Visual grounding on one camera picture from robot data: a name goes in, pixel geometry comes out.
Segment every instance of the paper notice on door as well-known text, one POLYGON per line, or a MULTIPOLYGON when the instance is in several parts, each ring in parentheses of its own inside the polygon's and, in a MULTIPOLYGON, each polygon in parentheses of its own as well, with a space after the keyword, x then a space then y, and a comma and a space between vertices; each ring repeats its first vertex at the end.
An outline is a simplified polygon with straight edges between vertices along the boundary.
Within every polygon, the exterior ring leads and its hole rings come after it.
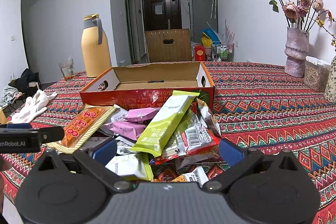
POLYGON ((162 15, 162 5, 155 5, 155 14, 162 15))

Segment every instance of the refrigerator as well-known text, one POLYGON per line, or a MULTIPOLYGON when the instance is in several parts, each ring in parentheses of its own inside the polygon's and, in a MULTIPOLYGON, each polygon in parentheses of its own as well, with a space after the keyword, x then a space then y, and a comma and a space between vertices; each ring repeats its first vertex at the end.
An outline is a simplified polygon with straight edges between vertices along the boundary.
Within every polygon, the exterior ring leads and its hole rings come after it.
POLYGON ((211 5, 212 0, 189 0, 191 42, 202 44, 201 31, 209 28, 209 25, 218 32, 218 14, 215 19, 215 12, 213 12, 212 19, 210 18, 211 5))

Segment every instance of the red patterned tablecloth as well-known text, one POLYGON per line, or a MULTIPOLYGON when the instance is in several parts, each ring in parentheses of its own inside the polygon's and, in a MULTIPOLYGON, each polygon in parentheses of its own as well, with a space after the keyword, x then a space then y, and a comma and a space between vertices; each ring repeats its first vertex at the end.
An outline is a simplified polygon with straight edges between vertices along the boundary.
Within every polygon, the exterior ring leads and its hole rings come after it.
MULTIPOLYGON (((292 150, 320 192, 321 208, 314 223, 336 220, 336 105, 325 100, 323 93, 305 86, 303 79, 285 74, 282 66, 205 64, 216 85, 213 112, 222 137, 240 147, 256 147, 265 154, 292 150)), ((46 89, 47 94, 57 91, 58 96, 32 122, 33 126, 65 126, 82 110, 79 91, 89 82, 84 73, 78 73, 75 79, 61 80, 46 89)), ((41 153, 4 155, 13 163, 11 170, 2 173, 5 194, 11 201, 41 153)), ((229 168, 220 159, 197 165, 209 178, 229 168)), ((186 166, 177 172, 174 164, 168 163, 155 166, 153 173, 159 180, 169 181, 195 167, 186 166)))

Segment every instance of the open cardboard box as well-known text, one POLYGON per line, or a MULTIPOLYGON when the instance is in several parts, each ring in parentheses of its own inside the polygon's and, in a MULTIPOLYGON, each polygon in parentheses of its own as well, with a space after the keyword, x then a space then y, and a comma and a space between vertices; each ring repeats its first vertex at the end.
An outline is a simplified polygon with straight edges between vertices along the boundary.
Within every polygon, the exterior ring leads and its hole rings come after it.
POLYGON ((202 62, 109 68, 84 87, 80 95, 83 104, 117 104, 130 110, 162 107, 173 90, 200 92, 199 98, 212 109, 215 85, 202 62))

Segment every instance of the yellow-green snack bar wrapper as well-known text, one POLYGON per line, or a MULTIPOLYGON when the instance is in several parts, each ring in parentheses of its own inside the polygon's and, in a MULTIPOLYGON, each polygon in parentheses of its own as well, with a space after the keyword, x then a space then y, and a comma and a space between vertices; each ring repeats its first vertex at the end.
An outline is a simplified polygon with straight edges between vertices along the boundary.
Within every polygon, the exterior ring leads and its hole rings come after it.
POLYGON ((168 98, 130 150, 147 152, 154 157, 160 156, 183 115, 197 96, 199 93, 196 92, 174 90, 172 96, 168 98))

